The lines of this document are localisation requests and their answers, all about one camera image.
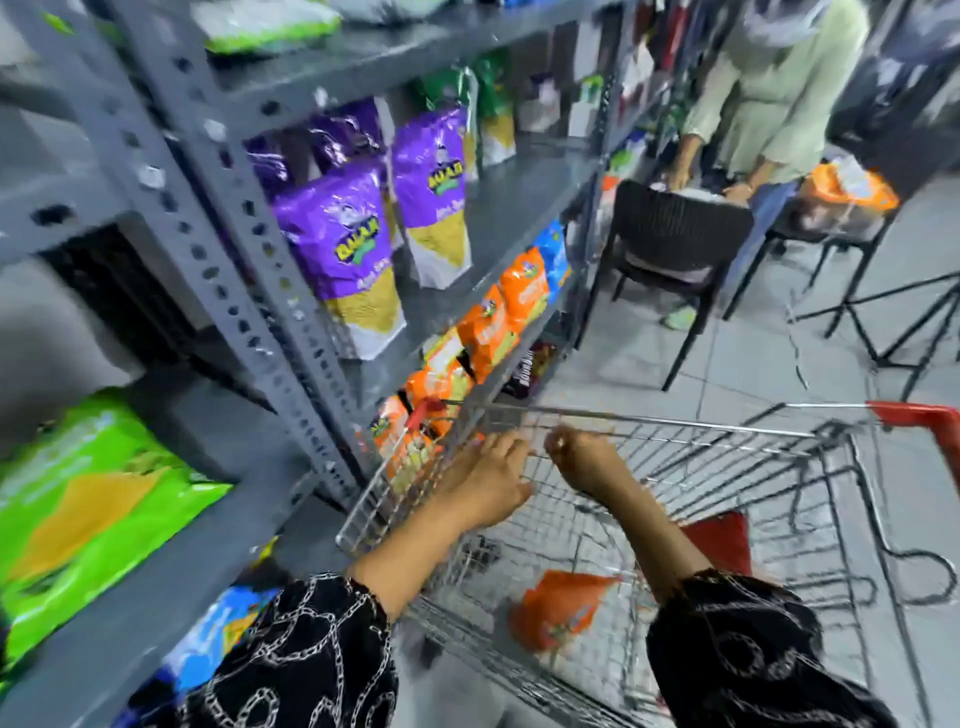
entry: black chair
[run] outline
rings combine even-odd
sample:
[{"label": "black chair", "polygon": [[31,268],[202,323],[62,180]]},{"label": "black chair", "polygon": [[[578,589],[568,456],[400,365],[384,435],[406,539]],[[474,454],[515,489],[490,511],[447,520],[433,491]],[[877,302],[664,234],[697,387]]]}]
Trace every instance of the black chair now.
[{"label": "black chair", "polygon": [[[823,234],[803,230],[795,225],[799,213],[799,203],[788,204],[777,222],[767,232],[763,245],[747,269],[746,275],[737,286],[727,310],[724,311],[724,321],[728,321],[740,305],[740,299],[743,298],[750,281],[753,280],[756,271],[759,270],[767,255],[775,253],[777,249],[782,249],[785,241],[797,240],[823,246],[820,260],[817,261],[813,274],[806,284],[806,290],[812,288],[817,278],[820,277],[832,248],[856,248],[860,251],[860,262],[853,272],[840,305],[836,307],[835,311],[833,311],[833,307],[829,309],[833,312],[833,318],[824,333],[824,338],[829,339],[840,325],[844,304],[854,298],[857,286],[866,275],[867,268],[870,267],[880,243],[883,242],[887,231],[897,220],[900,211],[906,207],[910,198],[917,194],[938,172],[949,168],[957,160],[958,154],[960,154],[960,133],[939,127],[897,130],[873,143],[864,144],[859,155],[860,164],[864,169],[877,172],[887,181],[900,198],[900,206],[885,217],[876,234],[869,238],[858,238],[843,233]],[[811,318],[819,313],[825,313],[825,311],[805,314],[798,317],[797,321]]]},{"label": "black chair", "polygon": [[[727,269],[753,224],[754,215],[746,207],[658,192],[632,180],[621,182],[613,203],[610,235],[590,288],[576,348],[580,349],[587,331],[601,278],[611,268],[620,273],[620,281],[613,292],[614,301],[620,297],[627,278],[696,300],[697,318],[663,383],[662,391],[669,390],[693,342],[703,333]],[[709,268],[709,273],[699,283],[687,283],[631,265],[624,256],[625,251],[658,268],[671,271]]]}]

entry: light green kurta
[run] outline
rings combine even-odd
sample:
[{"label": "light green kurta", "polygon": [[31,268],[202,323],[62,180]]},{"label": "light green kurta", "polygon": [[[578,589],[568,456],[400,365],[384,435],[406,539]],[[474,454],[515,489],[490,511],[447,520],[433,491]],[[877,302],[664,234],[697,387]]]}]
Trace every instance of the light green kurta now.
[{"label": "light green kurta", "polygon": [[737,24],[684,133],[709,141],[722,111],[717,160],[729,173],[747,174],[765,157],[780,164],[770,182],[806,176],[820,162],[830,112],[869,32],[859,0],[833,0],[815,36],[779,51],[751,43]]}]

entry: woman's hand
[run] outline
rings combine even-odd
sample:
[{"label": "woman's hand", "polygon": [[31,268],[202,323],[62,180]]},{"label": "woman's hand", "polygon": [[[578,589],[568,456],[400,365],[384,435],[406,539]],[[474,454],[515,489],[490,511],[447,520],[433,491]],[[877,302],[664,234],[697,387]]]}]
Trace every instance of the woman's hand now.
[{"label": "woman's hand", "polygon": [[666,173],[666,186],[671,192],[677,192],[690,184],[689,165],[676,165]]},{"label": "woman's hand", "polygon": [[746,182],[738,182],[727,187],[723,194],[730,202],[745,206],[754,196],[754,186]]},{"label": "woman's hand", "polygon": [[616,446],[604,435],[560,425],[547,435],[545,447],[570,487],[601,505],[610,506],[616,489],[636,486]]},{"label": "woman's hand", "polygon": [[520,479],[529,452],[515,430],[467,445],[441,477],[436,498],[465,531],[500,523],[534,492]]}]

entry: forearm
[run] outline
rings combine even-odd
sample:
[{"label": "forearm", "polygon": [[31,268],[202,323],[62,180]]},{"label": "forearm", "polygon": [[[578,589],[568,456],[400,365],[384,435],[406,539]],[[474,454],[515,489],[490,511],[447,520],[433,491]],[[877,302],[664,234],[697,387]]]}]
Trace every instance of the forearm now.
[{"label": "forearm", "polygon": [[645,485],[632,477],[629,482],[623,478],[608,490],[605,501],[627,535],[658,604],[663,604],[684,579],[712,567]]},{"label": "forearm", "polygon": [[464,528],[432,497],[392,531],[379,546],[347,570],[379,599],[390,621],[418,594]]}]

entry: shelf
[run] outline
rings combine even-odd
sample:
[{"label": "shelf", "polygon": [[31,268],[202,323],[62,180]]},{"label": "shelf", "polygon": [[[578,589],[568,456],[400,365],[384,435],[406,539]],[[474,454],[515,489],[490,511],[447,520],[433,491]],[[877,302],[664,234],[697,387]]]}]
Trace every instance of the shelf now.
[{"label": "shelf", "polygon": [[0,104],[0,129],[0,266],[130,209],[76,124]]},{"label": "shelf", "polygon": [[241,138],[293,126],[317,111],[381,93],[457,61],[567,22],[612,0],[553,0],[523,8],[455,5],[401,28],[347,24],[311,48],[216,71],[225,118]]},{"label": "shelf", "polygon": [[0,725],[102,728],[311,488],[278,419],[183,370],[153,371],[130,402],[170,449],[233,490],[40,646],[0,702]]},{"label": "shelf", "polygon": [[467,226],[473,265],[443,291],[397,276],[406,328],[373,361],[344,361],[362,416],[423,366],[420,347],[455,326],[500,274],[576,198],[596,172],[596,159],[576,150],[517,142],[517,156],[468,188]]}]

